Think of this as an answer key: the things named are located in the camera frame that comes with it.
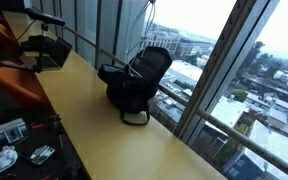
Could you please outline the black backpack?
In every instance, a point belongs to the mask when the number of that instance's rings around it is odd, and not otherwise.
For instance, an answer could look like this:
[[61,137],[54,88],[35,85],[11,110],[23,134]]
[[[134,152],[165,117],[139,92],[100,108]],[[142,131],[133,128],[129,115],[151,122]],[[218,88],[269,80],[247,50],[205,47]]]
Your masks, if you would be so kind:
[[98,77],[107,84],[106,95],[121,111],[125,124],[144,126],[149,122],[149,100],[171,64],[167,49],[147,46],[125,67],[101,65]]

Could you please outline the orange chair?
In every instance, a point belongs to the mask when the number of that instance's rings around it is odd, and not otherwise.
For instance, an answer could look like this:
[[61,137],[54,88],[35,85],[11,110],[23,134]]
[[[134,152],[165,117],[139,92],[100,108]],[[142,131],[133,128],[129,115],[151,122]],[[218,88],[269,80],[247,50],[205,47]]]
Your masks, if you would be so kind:
[[[20,63],[22,52],[13,32],[10,30],[5,18],[0,14],[0,44],[14,59],[5,61],[5,64],[16,65]],[[33,107],[46,105],[47,96],[33,72],[0,67],[0,85],[22,106]]]

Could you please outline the metal window handrail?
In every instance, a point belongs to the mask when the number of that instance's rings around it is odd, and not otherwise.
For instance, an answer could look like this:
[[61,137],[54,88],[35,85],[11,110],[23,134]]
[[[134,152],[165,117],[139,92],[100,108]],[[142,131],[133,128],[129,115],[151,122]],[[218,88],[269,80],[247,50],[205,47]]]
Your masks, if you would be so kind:
[[209,101],[210,103],[213,103],[215,101],[215,98],[211,98],[211,95],[216,94],[217,87],[214,86],[216,79],[219,79],[220,82],[224,81],[225,75],[230,72],[229,67],[233,65],[233,62],[228,62],[228,56],[230,53],[233,53],[233,57],[237,57],[251,34],[252,29],[248,28],[223,28],[211,54],[211,59],[207,63],[193,90],[192,97],[189,101],[179,99],[179,102],[186,107],[186,110],[184,111],[179,124],[173,131],[173,134],[187,144],[190,140],[190,135],[194,132],[192,123],[197,120],[197,124],[202,126],[208,121],[288,175],[288,162],[284,161],[279,156],[272,154],[206,112],[206,109],[208,108],[206,102]]

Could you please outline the white charger with cable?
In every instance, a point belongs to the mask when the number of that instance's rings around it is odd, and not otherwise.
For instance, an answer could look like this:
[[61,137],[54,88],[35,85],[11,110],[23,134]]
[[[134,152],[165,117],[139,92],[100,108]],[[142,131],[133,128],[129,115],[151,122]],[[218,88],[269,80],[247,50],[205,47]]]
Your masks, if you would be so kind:
[[156,14],[156,0],[146,0],[134,18],[126,43],[126,58],[128,74],[133,77],[141,77],[142,74],[133,67],[133,64],[140,57],[144,56],[147,48],[147,35],[152,26]]

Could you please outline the small green circuit board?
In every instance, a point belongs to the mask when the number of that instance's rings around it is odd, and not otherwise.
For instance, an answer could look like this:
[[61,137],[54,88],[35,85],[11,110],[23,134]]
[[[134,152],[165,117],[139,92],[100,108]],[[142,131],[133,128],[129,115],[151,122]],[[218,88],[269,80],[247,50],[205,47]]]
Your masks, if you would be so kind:
[[30,156],[30,160],[33,164],[42,165],[54,152],[54,148],[44,145],[37,148],[33,152],[33,154]]

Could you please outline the black laptop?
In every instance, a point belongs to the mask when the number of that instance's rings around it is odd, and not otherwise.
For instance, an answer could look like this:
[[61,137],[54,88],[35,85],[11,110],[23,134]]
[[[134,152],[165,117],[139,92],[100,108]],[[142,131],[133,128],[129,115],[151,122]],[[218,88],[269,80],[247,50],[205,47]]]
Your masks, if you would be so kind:
[[20,60],[27,68],[36,67],[42,71],[58,70],[65,64],[71,49],[71,44],[58,37],[49,54],[43,56],[41,60],[38,60],[38,56],[22,56]]

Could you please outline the silver aluminium rail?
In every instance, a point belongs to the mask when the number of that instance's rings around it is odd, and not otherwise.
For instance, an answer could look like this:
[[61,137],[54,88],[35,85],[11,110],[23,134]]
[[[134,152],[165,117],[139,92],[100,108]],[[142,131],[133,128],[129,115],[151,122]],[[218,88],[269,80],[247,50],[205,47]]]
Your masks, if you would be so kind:
[[24,137],[27,130],[22,118],[18,118],[0,125],[0,141],[7,140],[9,144],[14,143]]

